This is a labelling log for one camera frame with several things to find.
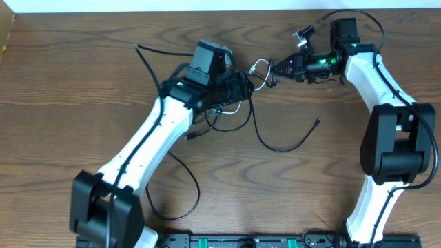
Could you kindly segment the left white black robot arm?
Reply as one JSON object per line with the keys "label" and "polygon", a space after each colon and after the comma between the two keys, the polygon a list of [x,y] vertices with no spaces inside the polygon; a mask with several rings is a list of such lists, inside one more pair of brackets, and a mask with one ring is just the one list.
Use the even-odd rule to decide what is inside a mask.
{"label": "left white black robot arm", "polygon": [[198,114],[248,99],[254,89],[229,48],[201,40],[190,56],[156,83],[154,107],[125,147],[97,173],[73,180],[70,231],[100,247],[156,246],[160,236],[141,207],[152,174]]}

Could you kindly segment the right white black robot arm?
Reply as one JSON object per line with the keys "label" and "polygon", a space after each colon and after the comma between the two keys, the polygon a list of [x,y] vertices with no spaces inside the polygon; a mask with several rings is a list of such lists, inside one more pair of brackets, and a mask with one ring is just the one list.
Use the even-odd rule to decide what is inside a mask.
{"label": "right white black robot arm", "polygon": [[308,83],[342,76],[370,113],[360,146],[364,183],[334,247],[414,246],[417,242],[410,238],[385,238],[383,230],[401,193],[426,187],[435,177],[435,109],[400,88],[384,66],[379,47],[361,41],[355,18],[331,22],[329,53],[313,52],[309,39],[314,31],[310,25],[294,33],[299,51],[275,65],[272,74]]}

